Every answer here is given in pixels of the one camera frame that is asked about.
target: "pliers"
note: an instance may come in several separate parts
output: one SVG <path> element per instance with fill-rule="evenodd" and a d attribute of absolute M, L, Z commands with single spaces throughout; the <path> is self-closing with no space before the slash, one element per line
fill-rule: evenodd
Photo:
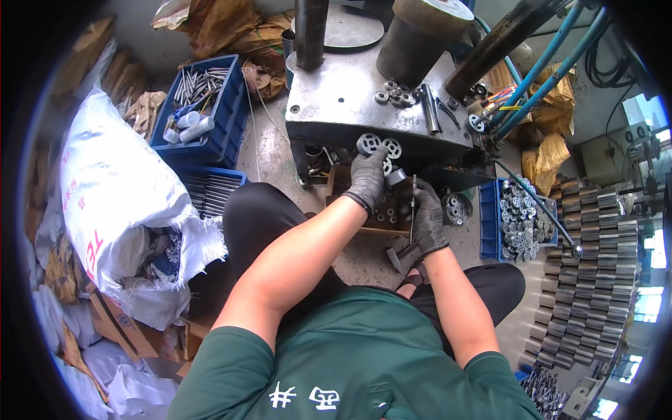
<path fill-rule="evenodd" d="M 448 116 L 453 120 L 455 125 L 457 126 L 458 130 L 460 129 L 460 123 L 458 122 L 458 119 L 455 117 L 455 114 L 453 114 L 453 111 L 450 110 L 450 108 L 441 100 L 440 97 L 435 96 L 436 98 L 436 104 L 438 105 L 438 108 L 448 114 Z"/>

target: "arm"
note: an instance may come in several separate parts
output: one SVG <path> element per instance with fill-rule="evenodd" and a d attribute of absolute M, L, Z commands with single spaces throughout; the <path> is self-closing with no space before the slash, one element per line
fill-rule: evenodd
<path fill-rule="evenodd" d="M 382 147 L 359 155 L 351 187 L 310 220 L 274 240 L 241 276 L 212 329 L 240 327 L 261 337 L 273 352 L 285 313 L 308 296 L 336 256 L 366 221 L 382 193 Z"/>
<path fill-rule="evenodd" d="M 425 266 L 441 328 L 458 365 L 464 368 L 484 351 L 499 351 L 490 312 L 464 275 L 453 251 L 446 247 L 429 253 Z"/>
<path fill-rule="evenodd" d="M 419 201 L 413 227 L 425 255 L 425 267 L 434 291 L 441 328 L 461 368 L 484 351 L 499 351 L 490 312 L 469 282 L 443 234 L 443 212 L 432 187 L 418 181 L 413 192 Z"/>

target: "hammer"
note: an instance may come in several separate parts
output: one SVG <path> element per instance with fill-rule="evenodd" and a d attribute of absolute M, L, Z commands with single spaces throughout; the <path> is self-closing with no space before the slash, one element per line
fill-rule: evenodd
<path fill-rule="evenodd" d="M 385 250 L 387 252 L 387 258 L 390 259 L 390 262 L 394 266 L 394 269 L 399 271 L 401 273 L 401 262 L 399 262 L 400 259 L 408 255 L 412 250 L 414 250 L 417 247 L 417 244 L 414 242 L 410 245 L 407 245 L 404 247 L 401 251 L 394 252 L 394 248 L 389 247 L 388 249 Z"/>

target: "white plastic cylinder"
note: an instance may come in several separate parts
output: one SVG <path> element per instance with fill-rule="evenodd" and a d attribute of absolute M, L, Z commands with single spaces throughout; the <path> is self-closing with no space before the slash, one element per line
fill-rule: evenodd
<path fill-rule="evenodd" d="M 201 115 L 197 113 L 196 111 L 191 111 L 187 113 L 186 115 L 183 115 L 182 117 L 177 120 L 177 127 L 184 129 L 184 128 L 189 128 L 199 122 L 201 120 Z"/>
<path fill-rule="evenodd" d="M 179 133 L 172 128 L 168 128 L 163 132 L 163 140 L 171 144 L 179 143 Z"/>
<path fill-rule="evenodd" d="M 203 118 L 198 124 L 187 128 L 183 132 L 179 133 L 179 141 L 182 143 L 187 143 L 197 137 L 200 137 L 201 134 L 206 133 L 214 128 L 214 120 L 212 117 Z"/>

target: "blue hose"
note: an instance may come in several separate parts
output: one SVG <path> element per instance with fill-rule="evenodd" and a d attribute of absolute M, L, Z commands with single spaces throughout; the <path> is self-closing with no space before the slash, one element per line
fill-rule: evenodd
<path fill-rule="evenodd" d="M 605 7 L 599 11 L 599 14 L 590 25 L 590 28 L 585 33 L 583 38 L 579 41 L 577 46 L 572 50 L 572 52 L 567 56 L 567 58 L 562 62 L 560 67 L 553 73 L 539 88 L 539 90 L 530 98 L 529 101 L 525 102 L 521 109 L 516 111 L 516 113 L 509 118 L 504 125 L 497 131 L 496 139 L 500 140 L 504 138 L 509 131 L 522 120 L 528 112 L 535 106 L 541 99 L 546 97 L 548 93 L 560 83 L 560 80 L 569 72 L 574 64 L 578 61 L 581 55 L 586 52 L 586 50 L 592 45 L 599 33 L 604 29 L 604 26 L 607 24 L 607 10 Z"/>
<path fill-rule="evenodd" d="M 574 5 L 572 6 L 572 9 L 569 11 L 567 14 L 567 17 L 564 19 L 564 22 L 562 25 L 560 25 L 560 29 L 555 33 L 555 36 L 553 39 L 550 41 L 548 46 L 546 47 L 546 50 L 544 53 L 539 57 L 537 62 L 534 64 L 530 72 L 528 73 L 527 76 L 525 76 L 525 79 L 523 79 L 522 83 L 518 84 L 518 88 L 513 92 L 513 95 L 504 103 L 504 106 L 514 106 L 520 98 L 525 95 L 525 92 L 528 91 L 530 86 L 532 86 L 532 83 L 539 77 L 539 74 L 546 68 L 546 65 L 550 61 L 551 58 L 555 55 L 555 53 L 558 51 L 558 48 L 562 45 L 564 42 L 565 38 L 569 35 L 569 32 L 572 30 L 572 27 L 574 24 L 577 22 L 577 19 L 579 18 L 579 15 L 581 15 L 581 12 L 583 11 L 583 4 L 581 4 L 579 1 L 575 1 Z M 508 114 L 508 111 L 498 111 L 497 114 L 495 114 L 495 117 L 493 118 L 493 121 L 490 123 L 490 126 L 494 127 L 498 125 L 504 117 Z"/>

